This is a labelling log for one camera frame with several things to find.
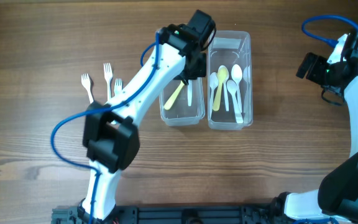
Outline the white fork slanted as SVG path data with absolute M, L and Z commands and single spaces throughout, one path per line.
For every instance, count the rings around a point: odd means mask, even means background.
M 187 86 L 188 106 L 192 105 L 192 99 L 193 99 L 193 83 L 191 80 L 188 80 L 188 86 Z

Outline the yellow spoon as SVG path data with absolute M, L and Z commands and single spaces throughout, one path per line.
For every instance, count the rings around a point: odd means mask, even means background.
M 226 81 L 226 78 L 228 76 L 229 76 L 229 72 L 227 67 L 221 65 L 217 72 L 218 87 L 213 101 L 213 111 L 218 111 L 220 108 L 223 83 Z

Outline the white spoon thick handle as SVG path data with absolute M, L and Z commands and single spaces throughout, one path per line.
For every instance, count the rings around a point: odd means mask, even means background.
M 227 84 L 227 90 L 231 94 L 231 97 L 232 97 L 232 103 L 233 103 L 233 107 L 234 107 L 234 114 L 235 114 L 236 123 L 243 123 L 244 120 L 243 120 L 243 117 L 241 115 L 240 107 L 238 105 L 238 101 L 237 101 L 237 98 L 236 98 L 237 85 L 233 80 L 228 80 L 226 82 L 226 84 Z

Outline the white spoon top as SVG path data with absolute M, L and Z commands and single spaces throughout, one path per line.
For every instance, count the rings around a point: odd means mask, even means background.
M 240 93 L 240 82 L 242 80 L 242 70 L 238 64 L 233 65 L 231 69 L 232 80 L 236 83 L 237 91 L 237 104 L 239 106 L 240 112 L 242 112 L 242 103 L 241 103 L 241 93 Z

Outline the yellow fork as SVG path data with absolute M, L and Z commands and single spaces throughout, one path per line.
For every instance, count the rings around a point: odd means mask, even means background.
M 163 108 L 165 110 L 170 110 L 173 106 L 173 104 L 176 102 L 180 92 L 182 91 L 183 87 L 185 86 L 185 83 L 183 81 L 180 82 L 178 87 L 175 89 L 175 91 L 171 94 L 169 99 L 165 102 Z

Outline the light blue fork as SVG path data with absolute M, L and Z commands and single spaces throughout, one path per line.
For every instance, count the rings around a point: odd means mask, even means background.
M 120 95 L 122 92 L 122 88 L 123 88 L 123 83 L 122 83 L 122 79 L 121 78 L 116 78 L 115 83 L 114 83 L 114 95 Z

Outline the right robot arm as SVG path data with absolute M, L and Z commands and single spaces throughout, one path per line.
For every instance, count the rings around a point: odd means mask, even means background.
M 358 223 L 358 31 L 340 37 L 329 58 L 306 54 L 296 75 L 334 93 L 347 105 L 351 151 L 318 189 L 275 197 L 269 208 L 270 222 Z

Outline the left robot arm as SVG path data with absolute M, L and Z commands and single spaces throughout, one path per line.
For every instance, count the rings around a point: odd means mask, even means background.
M 161 28 L 153 50 L 122 92 L 105 104 L 92 102 L 86 112 L 83 145 L 91 177 L 86 198 L 78 207 L 88 223 L 105 223 L 116 206 L 121 172 L 140 149 L 139 126 L 152 103 L 175 78 L 187 82 L 206 75 L 209 37 L 216 24 L 197 10 L 187 24 Z

